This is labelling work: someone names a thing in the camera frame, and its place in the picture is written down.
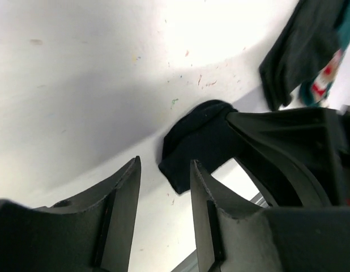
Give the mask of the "black sock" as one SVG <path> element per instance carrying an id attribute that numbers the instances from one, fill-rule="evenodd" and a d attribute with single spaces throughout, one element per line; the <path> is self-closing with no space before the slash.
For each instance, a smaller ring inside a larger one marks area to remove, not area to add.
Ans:
<path id="1" fill-rule="evenodd" d="M 244 141 L 226 117 L 237 113 L 231 104 L 209 100 L 183 116 L 167 133 L 159 170 L 177 194 L 190 190 L 190 162 L 200 161 L 214 172 L 244 150 Z"/>
<path id="2" fill-rule="evenodd" d="M 298 1 L 259 67 L 268 108 L 291 103 L 291 92 L 314 78 L 341 47 L 337 28 L 350 1 Z"/>

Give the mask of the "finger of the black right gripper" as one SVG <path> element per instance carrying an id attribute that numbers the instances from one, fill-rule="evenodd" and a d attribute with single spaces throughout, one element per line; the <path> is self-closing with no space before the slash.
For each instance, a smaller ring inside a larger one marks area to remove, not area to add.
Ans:
<path id="1" fill-rule="evenodd" d="M 237 112 L 230 113 L 227 121 L 246 138 L 297 159 L 332 159 L 338 154 L 338 114 L 332 109 Z"/>
<path id="2" fill-rule="evenodd" d="M 330 207 L 331 201 L 321 184 L 297 166 L 284 173 L 262 155 L 241 154 L 237 163 L 272 206 Z"/>

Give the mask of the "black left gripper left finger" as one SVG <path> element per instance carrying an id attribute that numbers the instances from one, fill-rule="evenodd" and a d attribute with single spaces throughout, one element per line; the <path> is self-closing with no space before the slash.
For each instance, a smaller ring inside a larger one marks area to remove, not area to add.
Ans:
<path id="1" fill-rule="evenodd" d="M 135 157 L 51 207 L 0 199 L 0 271 L 127 271 L 140 178 Z"/>

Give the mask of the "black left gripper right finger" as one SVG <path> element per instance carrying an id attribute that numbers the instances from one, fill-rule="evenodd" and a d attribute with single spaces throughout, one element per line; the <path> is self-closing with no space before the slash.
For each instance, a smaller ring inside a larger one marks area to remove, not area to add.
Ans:
<path id="1" fill-rule="evenodd" d="M 262 208 L 190 164 L 200 271 L 350 271 L 350 207 Z"/>

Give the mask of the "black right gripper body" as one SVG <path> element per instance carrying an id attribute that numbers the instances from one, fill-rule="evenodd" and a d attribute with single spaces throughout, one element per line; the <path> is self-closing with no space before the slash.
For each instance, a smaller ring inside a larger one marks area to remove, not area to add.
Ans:
<path id="1" fill-rule="evenodd" d="M 350 106 L 325 110 L 325 191 L 333 206 L 350 206 Z"/>

